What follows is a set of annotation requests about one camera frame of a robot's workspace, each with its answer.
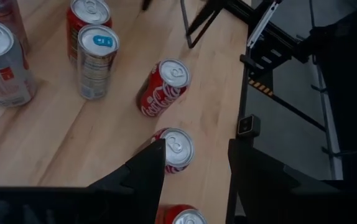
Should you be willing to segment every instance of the black metal stand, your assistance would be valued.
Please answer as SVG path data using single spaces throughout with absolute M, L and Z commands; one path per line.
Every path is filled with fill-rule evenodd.
M 184 0 L 180 0 L 180 4 L 181 4 L 181 11 L 183 14 L 183 19 L 184 19 L 184 27 L 185 27 L 185 33 L 186 33 L 185 37 L 187 38 L 188 47 L 190 49 L 192 49 L 198 43 L 198 41 L 201 39 L 203 34 L 206 32 L 206 30 L 209 28 L 210 24 L 216 19 L 217 15 L 223 9 L 223 5 L 220 3 L 220 1 L 217 1 L 217 0 L 208 1 L 204 5 L 204 7 L 201 9 L 198 16 L 191 23 L 191 26 L 188 26 L 187 11 L 185 10 Z M 210 19 L 208 20 L 208 22 L 206 22 L 205 26 L 202 28 L 200 33 L 197 35 L 195 40 L 192 42 L 191 34 L 200 25 L 202 25 L 209 17 L 210 17 Z

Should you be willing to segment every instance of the red label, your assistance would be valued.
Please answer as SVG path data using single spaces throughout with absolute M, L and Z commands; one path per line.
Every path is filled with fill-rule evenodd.
M 180 213 L 188 209 L 196 208 L 191 205 L 159 206 L 155 224 L 172 224 Z
M 67 10 L 67 47 L 68 47 L 68 58 L 77 59 L 78 58 L 78 33 L 79 30 L 88 25 L 87 22 L 79 19 L 72 11 L 71 7 Z M 104 26 L 112 27 L 112 20 L 109 18 Z
M 10 67 L 0 69 L 0 74 L 2 75 L 2 78 L 4 81 L 14 78 L 14 74 L 12 73 L 12 70 Z
M 166 174 L 176 174 L 176 173 L 178 173 L 178 172 L 183 171 L 185 168 L 187 168 L 187 166 L 184 166 L 184 167 L 174 167 L 174 166 L 171 166 L 171 165 L 166 165 L 166 166 L 165 166 L 165 173 L 166 173 Z

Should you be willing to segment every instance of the soda can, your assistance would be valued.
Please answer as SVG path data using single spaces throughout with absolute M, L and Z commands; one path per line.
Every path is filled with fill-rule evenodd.
M 0 23 L 15 34 L 22 44 L 25 53 L 29 51 L 27 34 L 22 23 L 21 13 L 17 0 L 0 0 Z
M 109 27 L 87 25 L 80 30 L 78 40 L 80 95 L 87 100 L 101 98 L 108 91 L 119 38 Z
M 159 116 L 187 90 L 190 82 L 190 72 L 181 61 L 163 60 L 154 66 L 138 91 L 137 107 L 145 116 Z
M 205 217 L 191 205 L 162 205 L 155 224 L 207 224 Z
M 19 106 L 35 95 L 36 85 L 24 50 L 12 32 L 0 23 L 0 106 Z
M 136 153 L 159 139 L 166 141 L 165 173 L 175 174 L 187 168 L 195 155 L 195 150 L 191 137 L 179 128 L 162 128 L 147 139 Z
M 78 34 L 85 25 L 112 27 L 111 12 L 102 0 L 72 0 L 67 10 L 68 58 L 76 67 L 78 58 Z

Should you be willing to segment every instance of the wooden table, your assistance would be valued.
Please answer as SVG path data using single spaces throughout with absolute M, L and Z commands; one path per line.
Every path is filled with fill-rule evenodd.
M 121 39 L 108 95 L 86 101 L 76 90 L 66 50 L 68 0 L 19 0 L 38 92 L 25 106 L 0 108 L 0 185 L 87 186 L 109 174 L 156 130 L 178 127 L 194 140 L 195 159 L 167 175 L 161 203 L 188 203 L 223 223 L 230 186 L 228 139 L 238 115 L 247 25 L 223 11 L 192 50 L 180 3 L 107 0 Z M 204 2 L 187 0 L 191 21 Z M 143 116 L 134 97 L 153 65 L 179 58 L 192 83 L 160 118 Z

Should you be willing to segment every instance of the yellow and black hazard stripe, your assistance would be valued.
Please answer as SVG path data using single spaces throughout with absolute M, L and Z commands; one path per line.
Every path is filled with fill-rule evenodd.
M 274 95 L 274 92 L 270 90 L 268 87 L 263 85 L 262 83 L 255 82 L 252 79 L 249 79 L 249 85 L 253 86 L 255 89 L 259 90 L 260 92 L 264 93 L 265 95 L 272 97 Z

